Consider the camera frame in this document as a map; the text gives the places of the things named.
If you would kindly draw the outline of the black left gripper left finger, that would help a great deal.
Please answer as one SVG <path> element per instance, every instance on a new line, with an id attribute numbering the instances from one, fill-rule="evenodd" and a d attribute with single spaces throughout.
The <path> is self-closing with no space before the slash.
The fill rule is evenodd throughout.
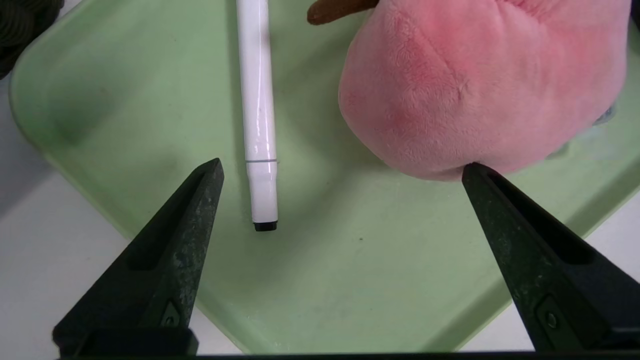
<path id="1" fill-rule="evenodd" d="M 62 357 L 188 357 L 189 323 L 224 184 L 197 166 L 52 331 Z"/>

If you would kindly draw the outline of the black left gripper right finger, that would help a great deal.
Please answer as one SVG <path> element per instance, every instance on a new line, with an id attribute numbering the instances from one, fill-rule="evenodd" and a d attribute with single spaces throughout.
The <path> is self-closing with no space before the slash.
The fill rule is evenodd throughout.
<path id="1" fill-rule="evenodd" d="M 462 185 L 535 350 L 639 350 L 638 281 L 493 169 Z"/>

